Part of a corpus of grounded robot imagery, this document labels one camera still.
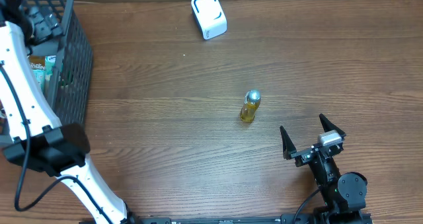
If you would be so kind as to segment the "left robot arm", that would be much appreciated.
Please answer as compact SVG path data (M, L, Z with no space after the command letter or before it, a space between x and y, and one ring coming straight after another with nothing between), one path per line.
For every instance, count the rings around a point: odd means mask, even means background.
M96 169L83 123L93 52L74 0L1 0L1 104L6 160L66 185L95 223L136 216Z

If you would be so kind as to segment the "teal tissue pack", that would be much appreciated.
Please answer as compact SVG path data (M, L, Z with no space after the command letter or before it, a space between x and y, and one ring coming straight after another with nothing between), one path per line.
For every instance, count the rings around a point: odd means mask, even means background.
M46 81L46 79L45 79L46 72L42 69L33 69L32 72L33 72L33 74L36 78L36 81L37 81L41 91L44 92L45 81Z

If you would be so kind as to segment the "yellow dish soap bottle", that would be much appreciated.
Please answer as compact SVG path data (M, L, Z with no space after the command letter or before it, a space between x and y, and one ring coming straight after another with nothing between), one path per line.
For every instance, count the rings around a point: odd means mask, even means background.
M253 89L246 93L243 107L240 111L240 119L251 123L255 119L256 111L261 103L260 91Z

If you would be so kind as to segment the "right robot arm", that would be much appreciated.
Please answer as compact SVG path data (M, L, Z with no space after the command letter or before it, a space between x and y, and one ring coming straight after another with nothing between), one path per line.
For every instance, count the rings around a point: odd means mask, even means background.
M317 143L298 151L286 129L280 126L283 157L293 159L297 167L308 165L313 173L317 189L306 198L294 214L282 214L282 223L332 223L368 224L373 220L369 213L362 213L366 207L367 179L358 172L341 174L333 157L343 151L346 133L320 114L324 132ZM313 213L301 215L305 205L317 194L321 194L324 206L316 207Z

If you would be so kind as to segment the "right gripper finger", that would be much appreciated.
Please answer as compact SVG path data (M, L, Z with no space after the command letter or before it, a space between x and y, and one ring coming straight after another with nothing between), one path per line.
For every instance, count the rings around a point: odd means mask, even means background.
M334 125L324 114L319 114L319 119L325 132L334 130L340 135L341 138L346 137L346 133L338 126Z
M286 160L290 160L292 159L292 155L297 152L297 149L283 126L280 126L280 133L282 137L283 157Z

